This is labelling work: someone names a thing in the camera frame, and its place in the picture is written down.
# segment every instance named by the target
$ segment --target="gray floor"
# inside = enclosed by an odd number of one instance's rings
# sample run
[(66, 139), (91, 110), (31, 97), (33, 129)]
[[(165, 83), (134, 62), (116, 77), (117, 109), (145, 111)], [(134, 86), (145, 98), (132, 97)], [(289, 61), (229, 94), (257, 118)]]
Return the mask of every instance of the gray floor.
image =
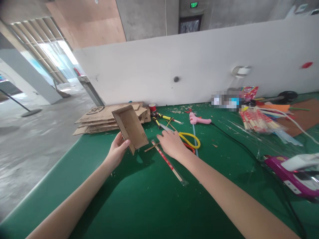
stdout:
[(25, 118), (12, 100), (0, 103), (0, 221), (78, 140), (72, 136), (74, 122), (94, 104), (81, 84), (65, 92), (72, 96), (40, 107), (24, 94), (15, 95), (26, 107), (42, 109)]

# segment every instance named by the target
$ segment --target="orange paper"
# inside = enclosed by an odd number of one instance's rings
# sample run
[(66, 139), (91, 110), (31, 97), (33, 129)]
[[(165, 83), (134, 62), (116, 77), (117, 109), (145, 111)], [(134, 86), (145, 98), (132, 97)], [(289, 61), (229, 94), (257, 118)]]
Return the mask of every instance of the orange paper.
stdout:
[(280, 110), (284, 113), (289, 111), (290, 105), (263, 105), (259, 108)]

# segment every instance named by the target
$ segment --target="glue gun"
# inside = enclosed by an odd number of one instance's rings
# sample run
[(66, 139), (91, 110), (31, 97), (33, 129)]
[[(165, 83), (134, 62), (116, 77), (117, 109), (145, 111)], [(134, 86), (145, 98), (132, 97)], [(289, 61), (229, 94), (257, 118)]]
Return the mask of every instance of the glue gun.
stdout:
[(202, 118), (196, 117), (193, 112), (189, 113), (189, 119), (191, 124), (196, 124), (196, 123), (210, 124), (212, 122), (211, 119), (202, 119)]

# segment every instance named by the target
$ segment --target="green exit sign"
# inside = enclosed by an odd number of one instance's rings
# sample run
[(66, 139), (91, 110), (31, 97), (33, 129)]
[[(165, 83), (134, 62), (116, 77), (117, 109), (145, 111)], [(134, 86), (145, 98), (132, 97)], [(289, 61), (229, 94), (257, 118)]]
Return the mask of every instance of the green exit sign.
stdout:
[(198, 6), (198, 2), (190, 3), (190, 8), (195, 8)]

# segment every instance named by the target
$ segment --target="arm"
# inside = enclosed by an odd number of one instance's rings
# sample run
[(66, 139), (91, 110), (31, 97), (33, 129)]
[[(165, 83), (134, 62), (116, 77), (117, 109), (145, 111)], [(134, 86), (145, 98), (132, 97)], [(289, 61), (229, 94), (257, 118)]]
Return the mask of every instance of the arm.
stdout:
[(103, 163), (27, 237), (68, 238), (111, 172), (120, 164), (130, 141), (119, 132)]
[(157, 138), (163, 150), (198, 179), (245, 238), (299, 238), (263, 205), (190, 152), (177, 131), (163, 131)]

